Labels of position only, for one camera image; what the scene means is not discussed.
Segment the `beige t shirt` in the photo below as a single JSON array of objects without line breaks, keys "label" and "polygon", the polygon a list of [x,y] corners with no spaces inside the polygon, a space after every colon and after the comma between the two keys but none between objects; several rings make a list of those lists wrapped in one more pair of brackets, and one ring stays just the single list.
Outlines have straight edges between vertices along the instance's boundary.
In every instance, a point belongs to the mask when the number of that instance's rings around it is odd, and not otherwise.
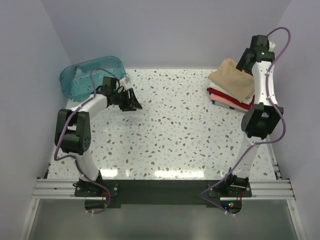
[{"label": "beige t shirt", "polygon": [[208,75],[208,79],[231,94],[236,100],[243,102],[255,92],[254,77],[236,69],[237,63],[227,58],[222,61],[216,71]]}]

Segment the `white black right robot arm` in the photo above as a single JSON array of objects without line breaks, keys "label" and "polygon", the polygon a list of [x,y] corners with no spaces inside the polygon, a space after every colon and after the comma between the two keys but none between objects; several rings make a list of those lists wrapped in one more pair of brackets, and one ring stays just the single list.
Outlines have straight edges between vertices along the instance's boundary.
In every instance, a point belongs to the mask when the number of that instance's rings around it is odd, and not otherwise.
[{"label": "white black right robot arm", "polygon": [[254,103],[241,120],[243,138],[235,166],[213,188],[220,197],[251,195],[249,176],[258,149],[283,116],[284,109],[278,106],[274,91],[274,46],[268,36],[254,35],[236,66],[253,76]]}]

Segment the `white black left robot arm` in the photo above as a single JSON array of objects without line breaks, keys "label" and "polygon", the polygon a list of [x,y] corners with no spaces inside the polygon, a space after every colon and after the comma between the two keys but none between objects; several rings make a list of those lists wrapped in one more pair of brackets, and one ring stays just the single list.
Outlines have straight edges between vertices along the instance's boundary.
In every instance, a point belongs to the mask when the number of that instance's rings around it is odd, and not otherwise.
[{"label": "white black left robot arm", "polygon": [[57,114],[54,143],[55,161],[71,158],[79,173],[75,188],[81,193],[110,197],[102,183],[102,175],[91,156],[91,120],[109,106],[118,106],[123,112],[141,110],[134,90],[127,86],[129,77],[120,80],[104,77],[102,84],[89,97],[71,109],[61,109]]}]

